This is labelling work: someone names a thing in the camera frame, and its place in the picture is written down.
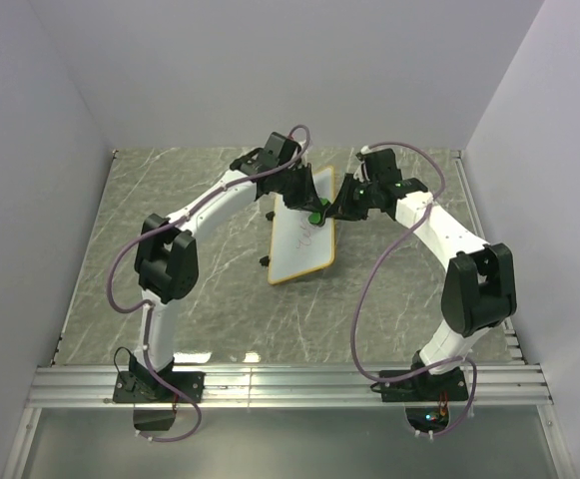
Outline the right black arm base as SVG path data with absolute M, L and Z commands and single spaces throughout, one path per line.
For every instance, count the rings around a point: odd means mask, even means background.
M 459 367 L 440 375 L 424 372 L 403 381 L 395 381 L 395 377 L 405 373 L 404 369 L 381 370 L 378 377 L 389 378 L 390 381 L 375 382 L 370 390 L 378 393 L 382 402 L 466 401 L 469 397 L 465 376 Z

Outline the aluminium right side rail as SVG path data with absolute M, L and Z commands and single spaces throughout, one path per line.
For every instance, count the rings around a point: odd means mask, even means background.
M 503 243 L 490 244 L 484 238 L 482 224 L 476 209 L 475 200 L 467 181 L 462 162 L 462 153 L 452 151 L 451 156 L 465 194 L 467 207 L 473 223 L 477 243 L 483 243 L 481 250 L 471 252 L 478 275 L 478 286 L 468 286 L 467 280 L 458 281 L 465 286 L 468 296 L 465 324 L 485 325 L 488 317 L 496 320 L 497 328 L 504 333 L 506 350 L 511 362 L 526 363 L 519 340 L 509 315 L 516 307 L 513 261 L 510 249 Z

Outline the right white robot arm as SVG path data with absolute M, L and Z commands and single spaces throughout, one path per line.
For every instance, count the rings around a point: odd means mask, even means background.
M 444 186 L 431 191 L 422 181 L 402 175 L 394 143 L 365 146 L 360 165 L 347 174 L 324 213 L 327 219 L 356 222 L 372 210 L 404 227 L 403 235 L 379 257 L 385 261 L 410 237 L 417 237 L 445 272 L 442 321 L 418 351 L 409 372 L 413 392 L 435 397 L 449 373 L 467 358 L 472 346 L 517 309 L 513 255 L 503 243 L 491 244 L 471 233 L 438 201 Z

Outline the aluminium rail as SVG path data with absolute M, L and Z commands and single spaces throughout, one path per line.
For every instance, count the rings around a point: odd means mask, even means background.
M 468 296 L 465 324 L 485 325 L 488 317 L 496 320 L 497 328 L 504 333 L 506 350 L 511 362 L 526 363 L 519 340 L 509 315 L 516 307 L 513 261 L 510 249 L 503 243 L 490 244 L 484 238 L 482 224 L 476 209 L 475 200 L 467 181 L 462 162 L 462 153 L 452 151 L 451 156 L 465 194 L 467 207 L 473 223 L 477 243 L 483 243 L 481 250 L 471 252 L 478 275 L 478 286 L 468 286 L 467 280 L 458 281 L 465 286 Z
M 433 439 L 349 365 L 208 365 L 179 441 L 136 435 L 110 366 L 35 374 L 8 478 L 555 478 L 541 370 L 484 365 L 472 415 Z

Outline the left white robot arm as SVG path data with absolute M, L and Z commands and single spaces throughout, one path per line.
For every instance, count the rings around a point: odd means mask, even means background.
M 326 224 L 328 203 L 317 196 L 310 166 L 301 161 L 305 149 L 288 138 L 278 148 L 256 148 L 234 160 L 212 188 L 184 208 L 144 221 L 135 258 L 142 333 L 134 356 L 144 368 L 136 387 L 148 400 L 160 401 L 172 389 L 176 307 L 199 278 L 199 240 L 270 193 L 281 196 L 289 210 L 307 212 L 316 227 Z

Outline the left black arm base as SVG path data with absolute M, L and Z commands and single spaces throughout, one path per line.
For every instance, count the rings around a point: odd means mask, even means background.
M 158 372 L 162 381 L 183 392 L 194 402 L 200 402 L 205 388 L 206 374 L 200 370 L 178 371 L 171 362 Z M 132 361 L 127 370 L 117 374 L 113 402 L 119 404 L 166 403 L 182 401 L 171 388 L 157 380 L 149 370 Z

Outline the green whiteboard eraser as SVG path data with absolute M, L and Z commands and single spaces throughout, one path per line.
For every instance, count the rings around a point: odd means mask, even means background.
M 315 227 L 322 227 L 326 221 L 326 212 L 330 205 L 330 201 L 326 198 L 320 198 L 320 206 L 307 217 L 310 225 Z

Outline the aluminium front rail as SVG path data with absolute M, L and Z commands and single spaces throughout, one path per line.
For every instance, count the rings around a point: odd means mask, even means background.
M 349 365 L 208 365 L 179 441 L 136 435 L 110 366 L 35 374 L 8 478 L 555 478 L 541 370 L 484 365 L 472 415 L 433 439 Z

